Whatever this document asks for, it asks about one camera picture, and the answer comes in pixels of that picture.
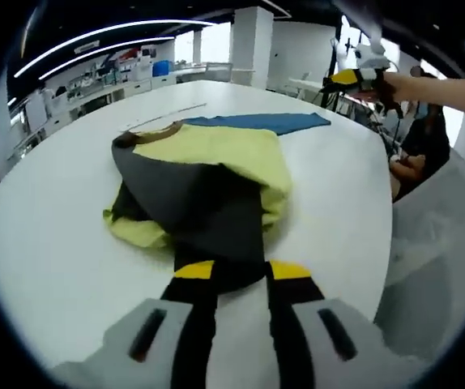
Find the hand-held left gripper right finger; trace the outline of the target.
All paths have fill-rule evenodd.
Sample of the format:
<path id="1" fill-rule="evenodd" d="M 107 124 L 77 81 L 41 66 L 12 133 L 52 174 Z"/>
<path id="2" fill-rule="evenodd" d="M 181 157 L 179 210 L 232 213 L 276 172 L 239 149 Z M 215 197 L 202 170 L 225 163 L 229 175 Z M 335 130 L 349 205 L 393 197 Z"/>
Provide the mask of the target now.
<path id="1" fill-rule="evenodd" d="M 282 388 L 384 388 L 386 347 L 358 310 L 327 299 L 301 265 L 267 264 L 270 333 Z"/>

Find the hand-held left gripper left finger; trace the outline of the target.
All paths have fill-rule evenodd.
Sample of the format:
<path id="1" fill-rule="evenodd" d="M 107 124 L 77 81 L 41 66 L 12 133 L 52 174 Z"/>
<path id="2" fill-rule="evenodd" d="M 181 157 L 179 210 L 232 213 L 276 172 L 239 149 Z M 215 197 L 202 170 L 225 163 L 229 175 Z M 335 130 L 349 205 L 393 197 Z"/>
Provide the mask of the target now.
<path id="1" fill-rule="evenodd" d="M 214 262 L 175 271 L 161 298 L 148 298 L 105 332 L 109 388 L 204 388 L 215 336 Z"/>

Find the person's right hand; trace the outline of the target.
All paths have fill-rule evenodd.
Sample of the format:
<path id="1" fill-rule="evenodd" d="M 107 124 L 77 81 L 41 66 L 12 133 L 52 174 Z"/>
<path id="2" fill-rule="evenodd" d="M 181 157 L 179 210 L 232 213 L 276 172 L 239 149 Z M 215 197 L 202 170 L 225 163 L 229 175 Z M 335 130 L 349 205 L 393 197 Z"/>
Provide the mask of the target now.
<path id="1" fill-rule="evenodd" d="M 401 104 L 395 100 L 396 88 L 385 80 L 386 72 L 382 72 L 374 82 L 374 87 L 378 93 L 379 100 L 386 112 L 394 110 L 399 118 L 403 118 Z"/>

